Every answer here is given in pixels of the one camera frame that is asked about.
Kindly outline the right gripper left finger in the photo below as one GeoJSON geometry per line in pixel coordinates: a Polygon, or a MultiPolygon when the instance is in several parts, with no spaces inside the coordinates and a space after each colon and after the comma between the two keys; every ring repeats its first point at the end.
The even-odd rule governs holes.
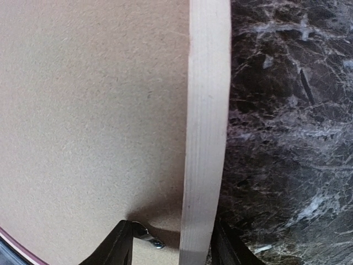
{"type": "Polygon", "coordinates": [[[79,265],[132,265],[132,222],[121,220],[79,265]]]}

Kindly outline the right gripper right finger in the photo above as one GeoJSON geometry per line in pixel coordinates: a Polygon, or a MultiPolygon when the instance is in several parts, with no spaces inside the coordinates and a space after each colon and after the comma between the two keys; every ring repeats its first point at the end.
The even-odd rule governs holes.
{"type": "Polygon", "coordinates": [[[212,264],[265,265],[245,245],[237,233],[220,219],[215,221],[212,232],[212,264]]]}

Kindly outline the metal frame turn clip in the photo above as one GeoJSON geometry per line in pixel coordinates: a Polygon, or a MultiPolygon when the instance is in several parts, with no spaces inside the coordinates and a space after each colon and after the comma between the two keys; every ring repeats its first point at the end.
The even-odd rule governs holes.
{"type": "Polygon", "coordinates": [[[165,244],[159,238],[153,236],[148,228],[137,221],[131,222],[133,237],[142,241],[149,242],[156,249],[163,249],[165,244]]]}

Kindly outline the brown cardboard backing board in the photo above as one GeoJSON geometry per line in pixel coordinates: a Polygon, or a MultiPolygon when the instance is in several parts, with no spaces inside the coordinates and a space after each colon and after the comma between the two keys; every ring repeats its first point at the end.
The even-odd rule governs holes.
{"type": "Polygon", "coordinates": [[[79,264],[120,220],[133,264],[178,264],[188,1],[1,2],[1,228],[79,264]]]}

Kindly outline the pink wooden picture frame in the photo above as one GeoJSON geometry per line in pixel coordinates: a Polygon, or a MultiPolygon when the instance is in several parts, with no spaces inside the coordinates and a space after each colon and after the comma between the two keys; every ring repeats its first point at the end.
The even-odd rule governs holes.
{"type": "Polygon", "coordinates": [[[230,1],[191,1],[179,264],[204,264],[216,218],[231,81],[230,1]]]}

